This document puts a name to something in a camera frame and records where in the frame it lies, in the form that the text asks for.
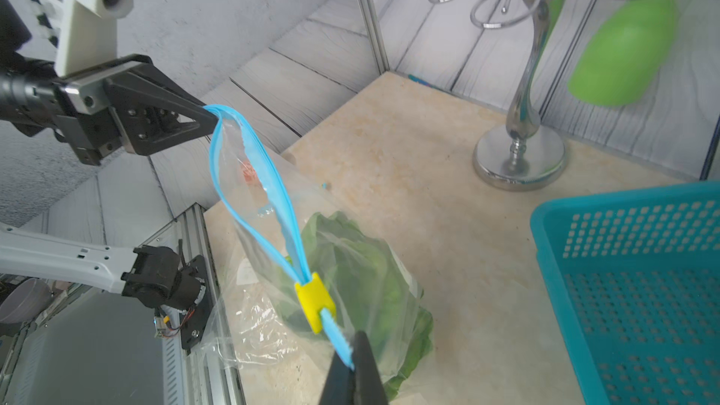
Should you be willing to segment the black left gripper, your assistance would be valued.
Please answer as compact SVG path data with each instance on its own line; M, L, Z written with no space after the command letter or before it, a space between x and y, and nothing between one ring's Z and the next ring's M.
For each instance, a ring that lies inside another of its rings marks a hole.
M61 78L50 61L1 54L1 119L33 137L45 129L85 165L124 146L148 157L212 133L202 101L133 54Z

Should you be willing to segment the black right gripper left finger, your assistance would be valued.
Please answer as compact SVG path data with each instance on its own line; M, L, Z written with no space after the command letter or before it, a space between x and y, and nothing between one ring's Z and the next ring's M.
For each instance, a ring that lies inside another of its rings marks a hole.
M338 354L334 354L319 404L353 405L355 389L354 372L342 362Z

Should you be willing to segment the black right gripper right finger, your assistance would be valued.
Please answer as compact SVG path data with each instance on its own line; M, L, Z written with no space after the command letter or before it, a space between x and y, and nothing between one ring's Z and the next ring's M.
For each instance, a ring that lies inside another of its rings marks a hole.
M352 404L388 405L384 384L371 349L369 337L358 331L352 345L354 382L352 383Z

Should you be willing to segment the chinese cabbage dark green leafy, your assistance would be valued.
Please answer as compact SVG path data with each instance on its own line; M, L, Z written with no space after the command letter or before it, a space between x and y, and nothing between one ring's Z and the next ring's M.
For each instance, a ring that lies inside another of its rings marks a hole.
M433 349L433 318L422 288L386 240L365 234L341 211L316 213L301 232L309 269L318 274L346 335L358 330L370 346L390 401Z

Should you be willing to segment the clear zipper bag blue seal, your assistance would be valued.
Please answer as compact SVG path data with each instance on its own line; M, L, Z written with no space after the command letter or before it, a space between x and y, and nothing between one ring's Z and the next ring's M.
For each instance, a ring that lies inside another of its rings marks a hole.
M434 322L423 289L386 240L262 143L231 107L208 108L214 189L240 248L220 270L204 343L228 368L297 352L328 366L327 404L388 404L427 364Z

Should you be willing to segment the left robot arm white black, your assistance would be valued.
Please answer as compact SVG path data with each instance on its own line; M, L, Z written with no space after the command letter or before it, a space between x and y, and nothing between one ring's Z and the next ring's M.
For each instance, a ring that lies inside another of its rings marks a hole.
M48 61L16 57L1 67L1 118L27 136L51 129L81 163L123 148L149 157L210 134L217 118L145 55L130 55L66 78ZM150 309L190 309L197 272L171 249L84 245L1 226L4 274L81 283L135 297Z

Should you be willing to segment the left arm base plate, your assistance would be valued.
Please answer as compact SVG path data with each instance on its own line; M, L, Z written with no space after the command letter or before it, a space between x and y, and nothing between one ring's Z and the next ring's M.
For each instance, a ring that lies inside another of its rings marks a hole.
M209 281L206 257L195 256L178 270L168 302L155 309L156 335L178 338L186 354L202 341L213 309Z

